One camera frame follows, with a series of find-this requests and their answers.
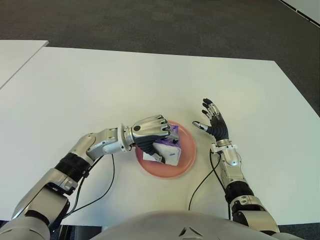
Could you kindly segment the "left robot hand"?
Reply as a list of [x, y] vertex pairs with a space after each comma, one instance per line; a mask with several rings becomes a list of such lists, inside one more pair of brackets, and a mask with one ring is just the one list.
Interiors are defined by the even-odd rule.
[[129, 147], [138, 147], [152, 156], [157, 162], [166, 164], [165, 157], [153, 146], [157, 140], [179, 140], [168, 121], [161, 115], [155, 115], [137, 121], [123, 131], [124, 139]]

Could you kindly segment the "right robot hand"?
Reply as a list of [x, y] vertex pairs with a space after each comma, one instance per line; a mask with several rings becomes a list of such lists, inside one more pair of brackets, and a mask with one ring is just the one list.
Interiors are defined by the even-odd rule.
[[201, 112], [207, 116], [210, 125], [205, 125], [199, 121], [193, 121], [192, 124], [213, 136], [216, 141], [228, 140], [228, 127], [218, 107], [208, 98], [203, 99], [202, 105], [206, 110], [203, 109]]

